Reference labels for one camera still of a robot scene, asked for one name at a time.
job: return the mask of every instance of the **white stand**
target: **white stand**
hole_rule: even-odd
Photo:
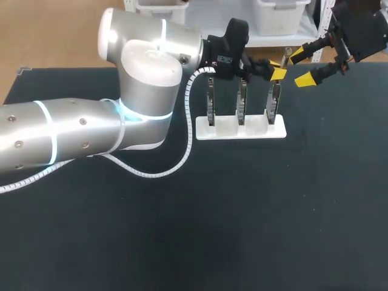
[[[283,116],[277,115],[275,125],[268,124],[267,113],[247,115],[245,125],[239,125],[237,116],[215,116],[215,126],[209,126],[206,116],[196,119],[196,138],[212,139],[264,139],[287,136]]]

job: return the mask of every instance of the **bolt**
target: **bolt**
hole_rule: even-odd
[[[15,147],[16,147],[17,149],[20,149],[22,146],[23,146],[23,142],[22,142],[22,141],[16,141],[16,142],[15,142]]]
[[[186,65],[186,64],[189,62],[189,60],[188,60],[185,56],[183,56],[183,57],[180,59],[180,62],[181,62],[182,65]]]

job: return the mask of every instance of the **white spiral cable wrap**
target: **white spiral cable wrap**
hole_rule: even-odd
[[[58,170],[60,167],[63,167],[64,165],[66,165],[67,163],[69,163],[71,161],[73,161],[73,160],[71,159],[69,161],[57,162],[56,164],[44,169],[43,171],[41,171],[41,172],[39,172],[39,173],[37,173],[37,174],[27,178],[27,179],[21,180],[19,182],[13,183],[13,184],[1,186],[0,187],[0,194],[4,194],[7,192],[18,190],[18,189],[23,188],[27,185],[30,185],[30,184],[36,182],[37,180],[40,180],[43,177],[47,176],[48,174],[51,174],[52,172]]]
[[[107,159],[111,160],[112,162],[116,163],[117,165],[119,165],[123,169],[127,170],[128,172],[133,173],[134,175],[140,176],[143,178],[150,178],[150,179],[161,178],[161,177],[168,176],[168,175],[176,172],[177,170],[179,170],[184,165],[184,163],[187,161],[187,159],[189,158],[190,152],[192,150],[192,145],[193,145],[193,126],[192,126],[192,117],[190,114],[190,92],[191,92],[194,80],[199,75],[202,75],[205,73],[215,73],[215,69],[212,67],[200,68],[194,72],[194,74],[190,77],[189,81],[187,82],[186,91],[185,91],[185,95],[184,95],[184,108],[185,108],[185,112],[186,112],[186,121],[187,121],[187,148],[186,148],[186,152],[185,152],[184,156],[182,157],[180,162],[177,163],[176,166],[174,166],[172,169],[165,171],[165,172],[162,172],[162,173],[148,174],[148,173],[140,172],[140,171],[134,169],[133,167],[128,166],[127,164],[125,164],[124,162],[122,162],[121,160],[116,158],[115,156],[112,156],[110,154],[103,155],[103,156],[106,157]],[[40,180],[41,178],[47,176],[48,174],[51,174],[55,170],[58,170],[59,168],[63,167],[64,165],[68,164],[71,161],[73,161],[73,160],[71,159],[69,161],[58,162],[58,163],[44,169],[43,171],[41,171],[41,172],[39,172],[39,173],[37,173],[37,174],[27,178],[27,179],[23,179],[22,181],[19,181],[19,182],[13,183],[13,184],[9,184],[6,186],[0,186],[0,194],[4,194],[7,192],[18,190],[18,189],[23,188],[27,185],[30,185],[30,184],[36,182],[37,180]]]

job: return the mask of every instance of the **wooden floor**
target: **wooden floor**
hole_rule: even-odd
[[[0,102],[22,66],[103,67],[97,52],[100,17],[107,7],[124,8],[123,0],[0,0]],[[250,49],[260,58],[279,61],[283,50]],[[333,59],[324,52],[322,62]],[[388,61],[378,54],[370,61]]]

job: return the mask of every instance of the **black mat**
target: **black mat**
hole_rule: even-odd
[[[388,290],[388,64],[297,89],[311,68],[284,83],[286,139],[195,141],[182,170],[154,181],[85,158],[0,196],[0,290]],[[268,86],[250,88],[250,113]],[[118,96],[115,69],[34,69],[7,103]],[[117,156],[158,172],[185,140],[181,92],[163,146]]]

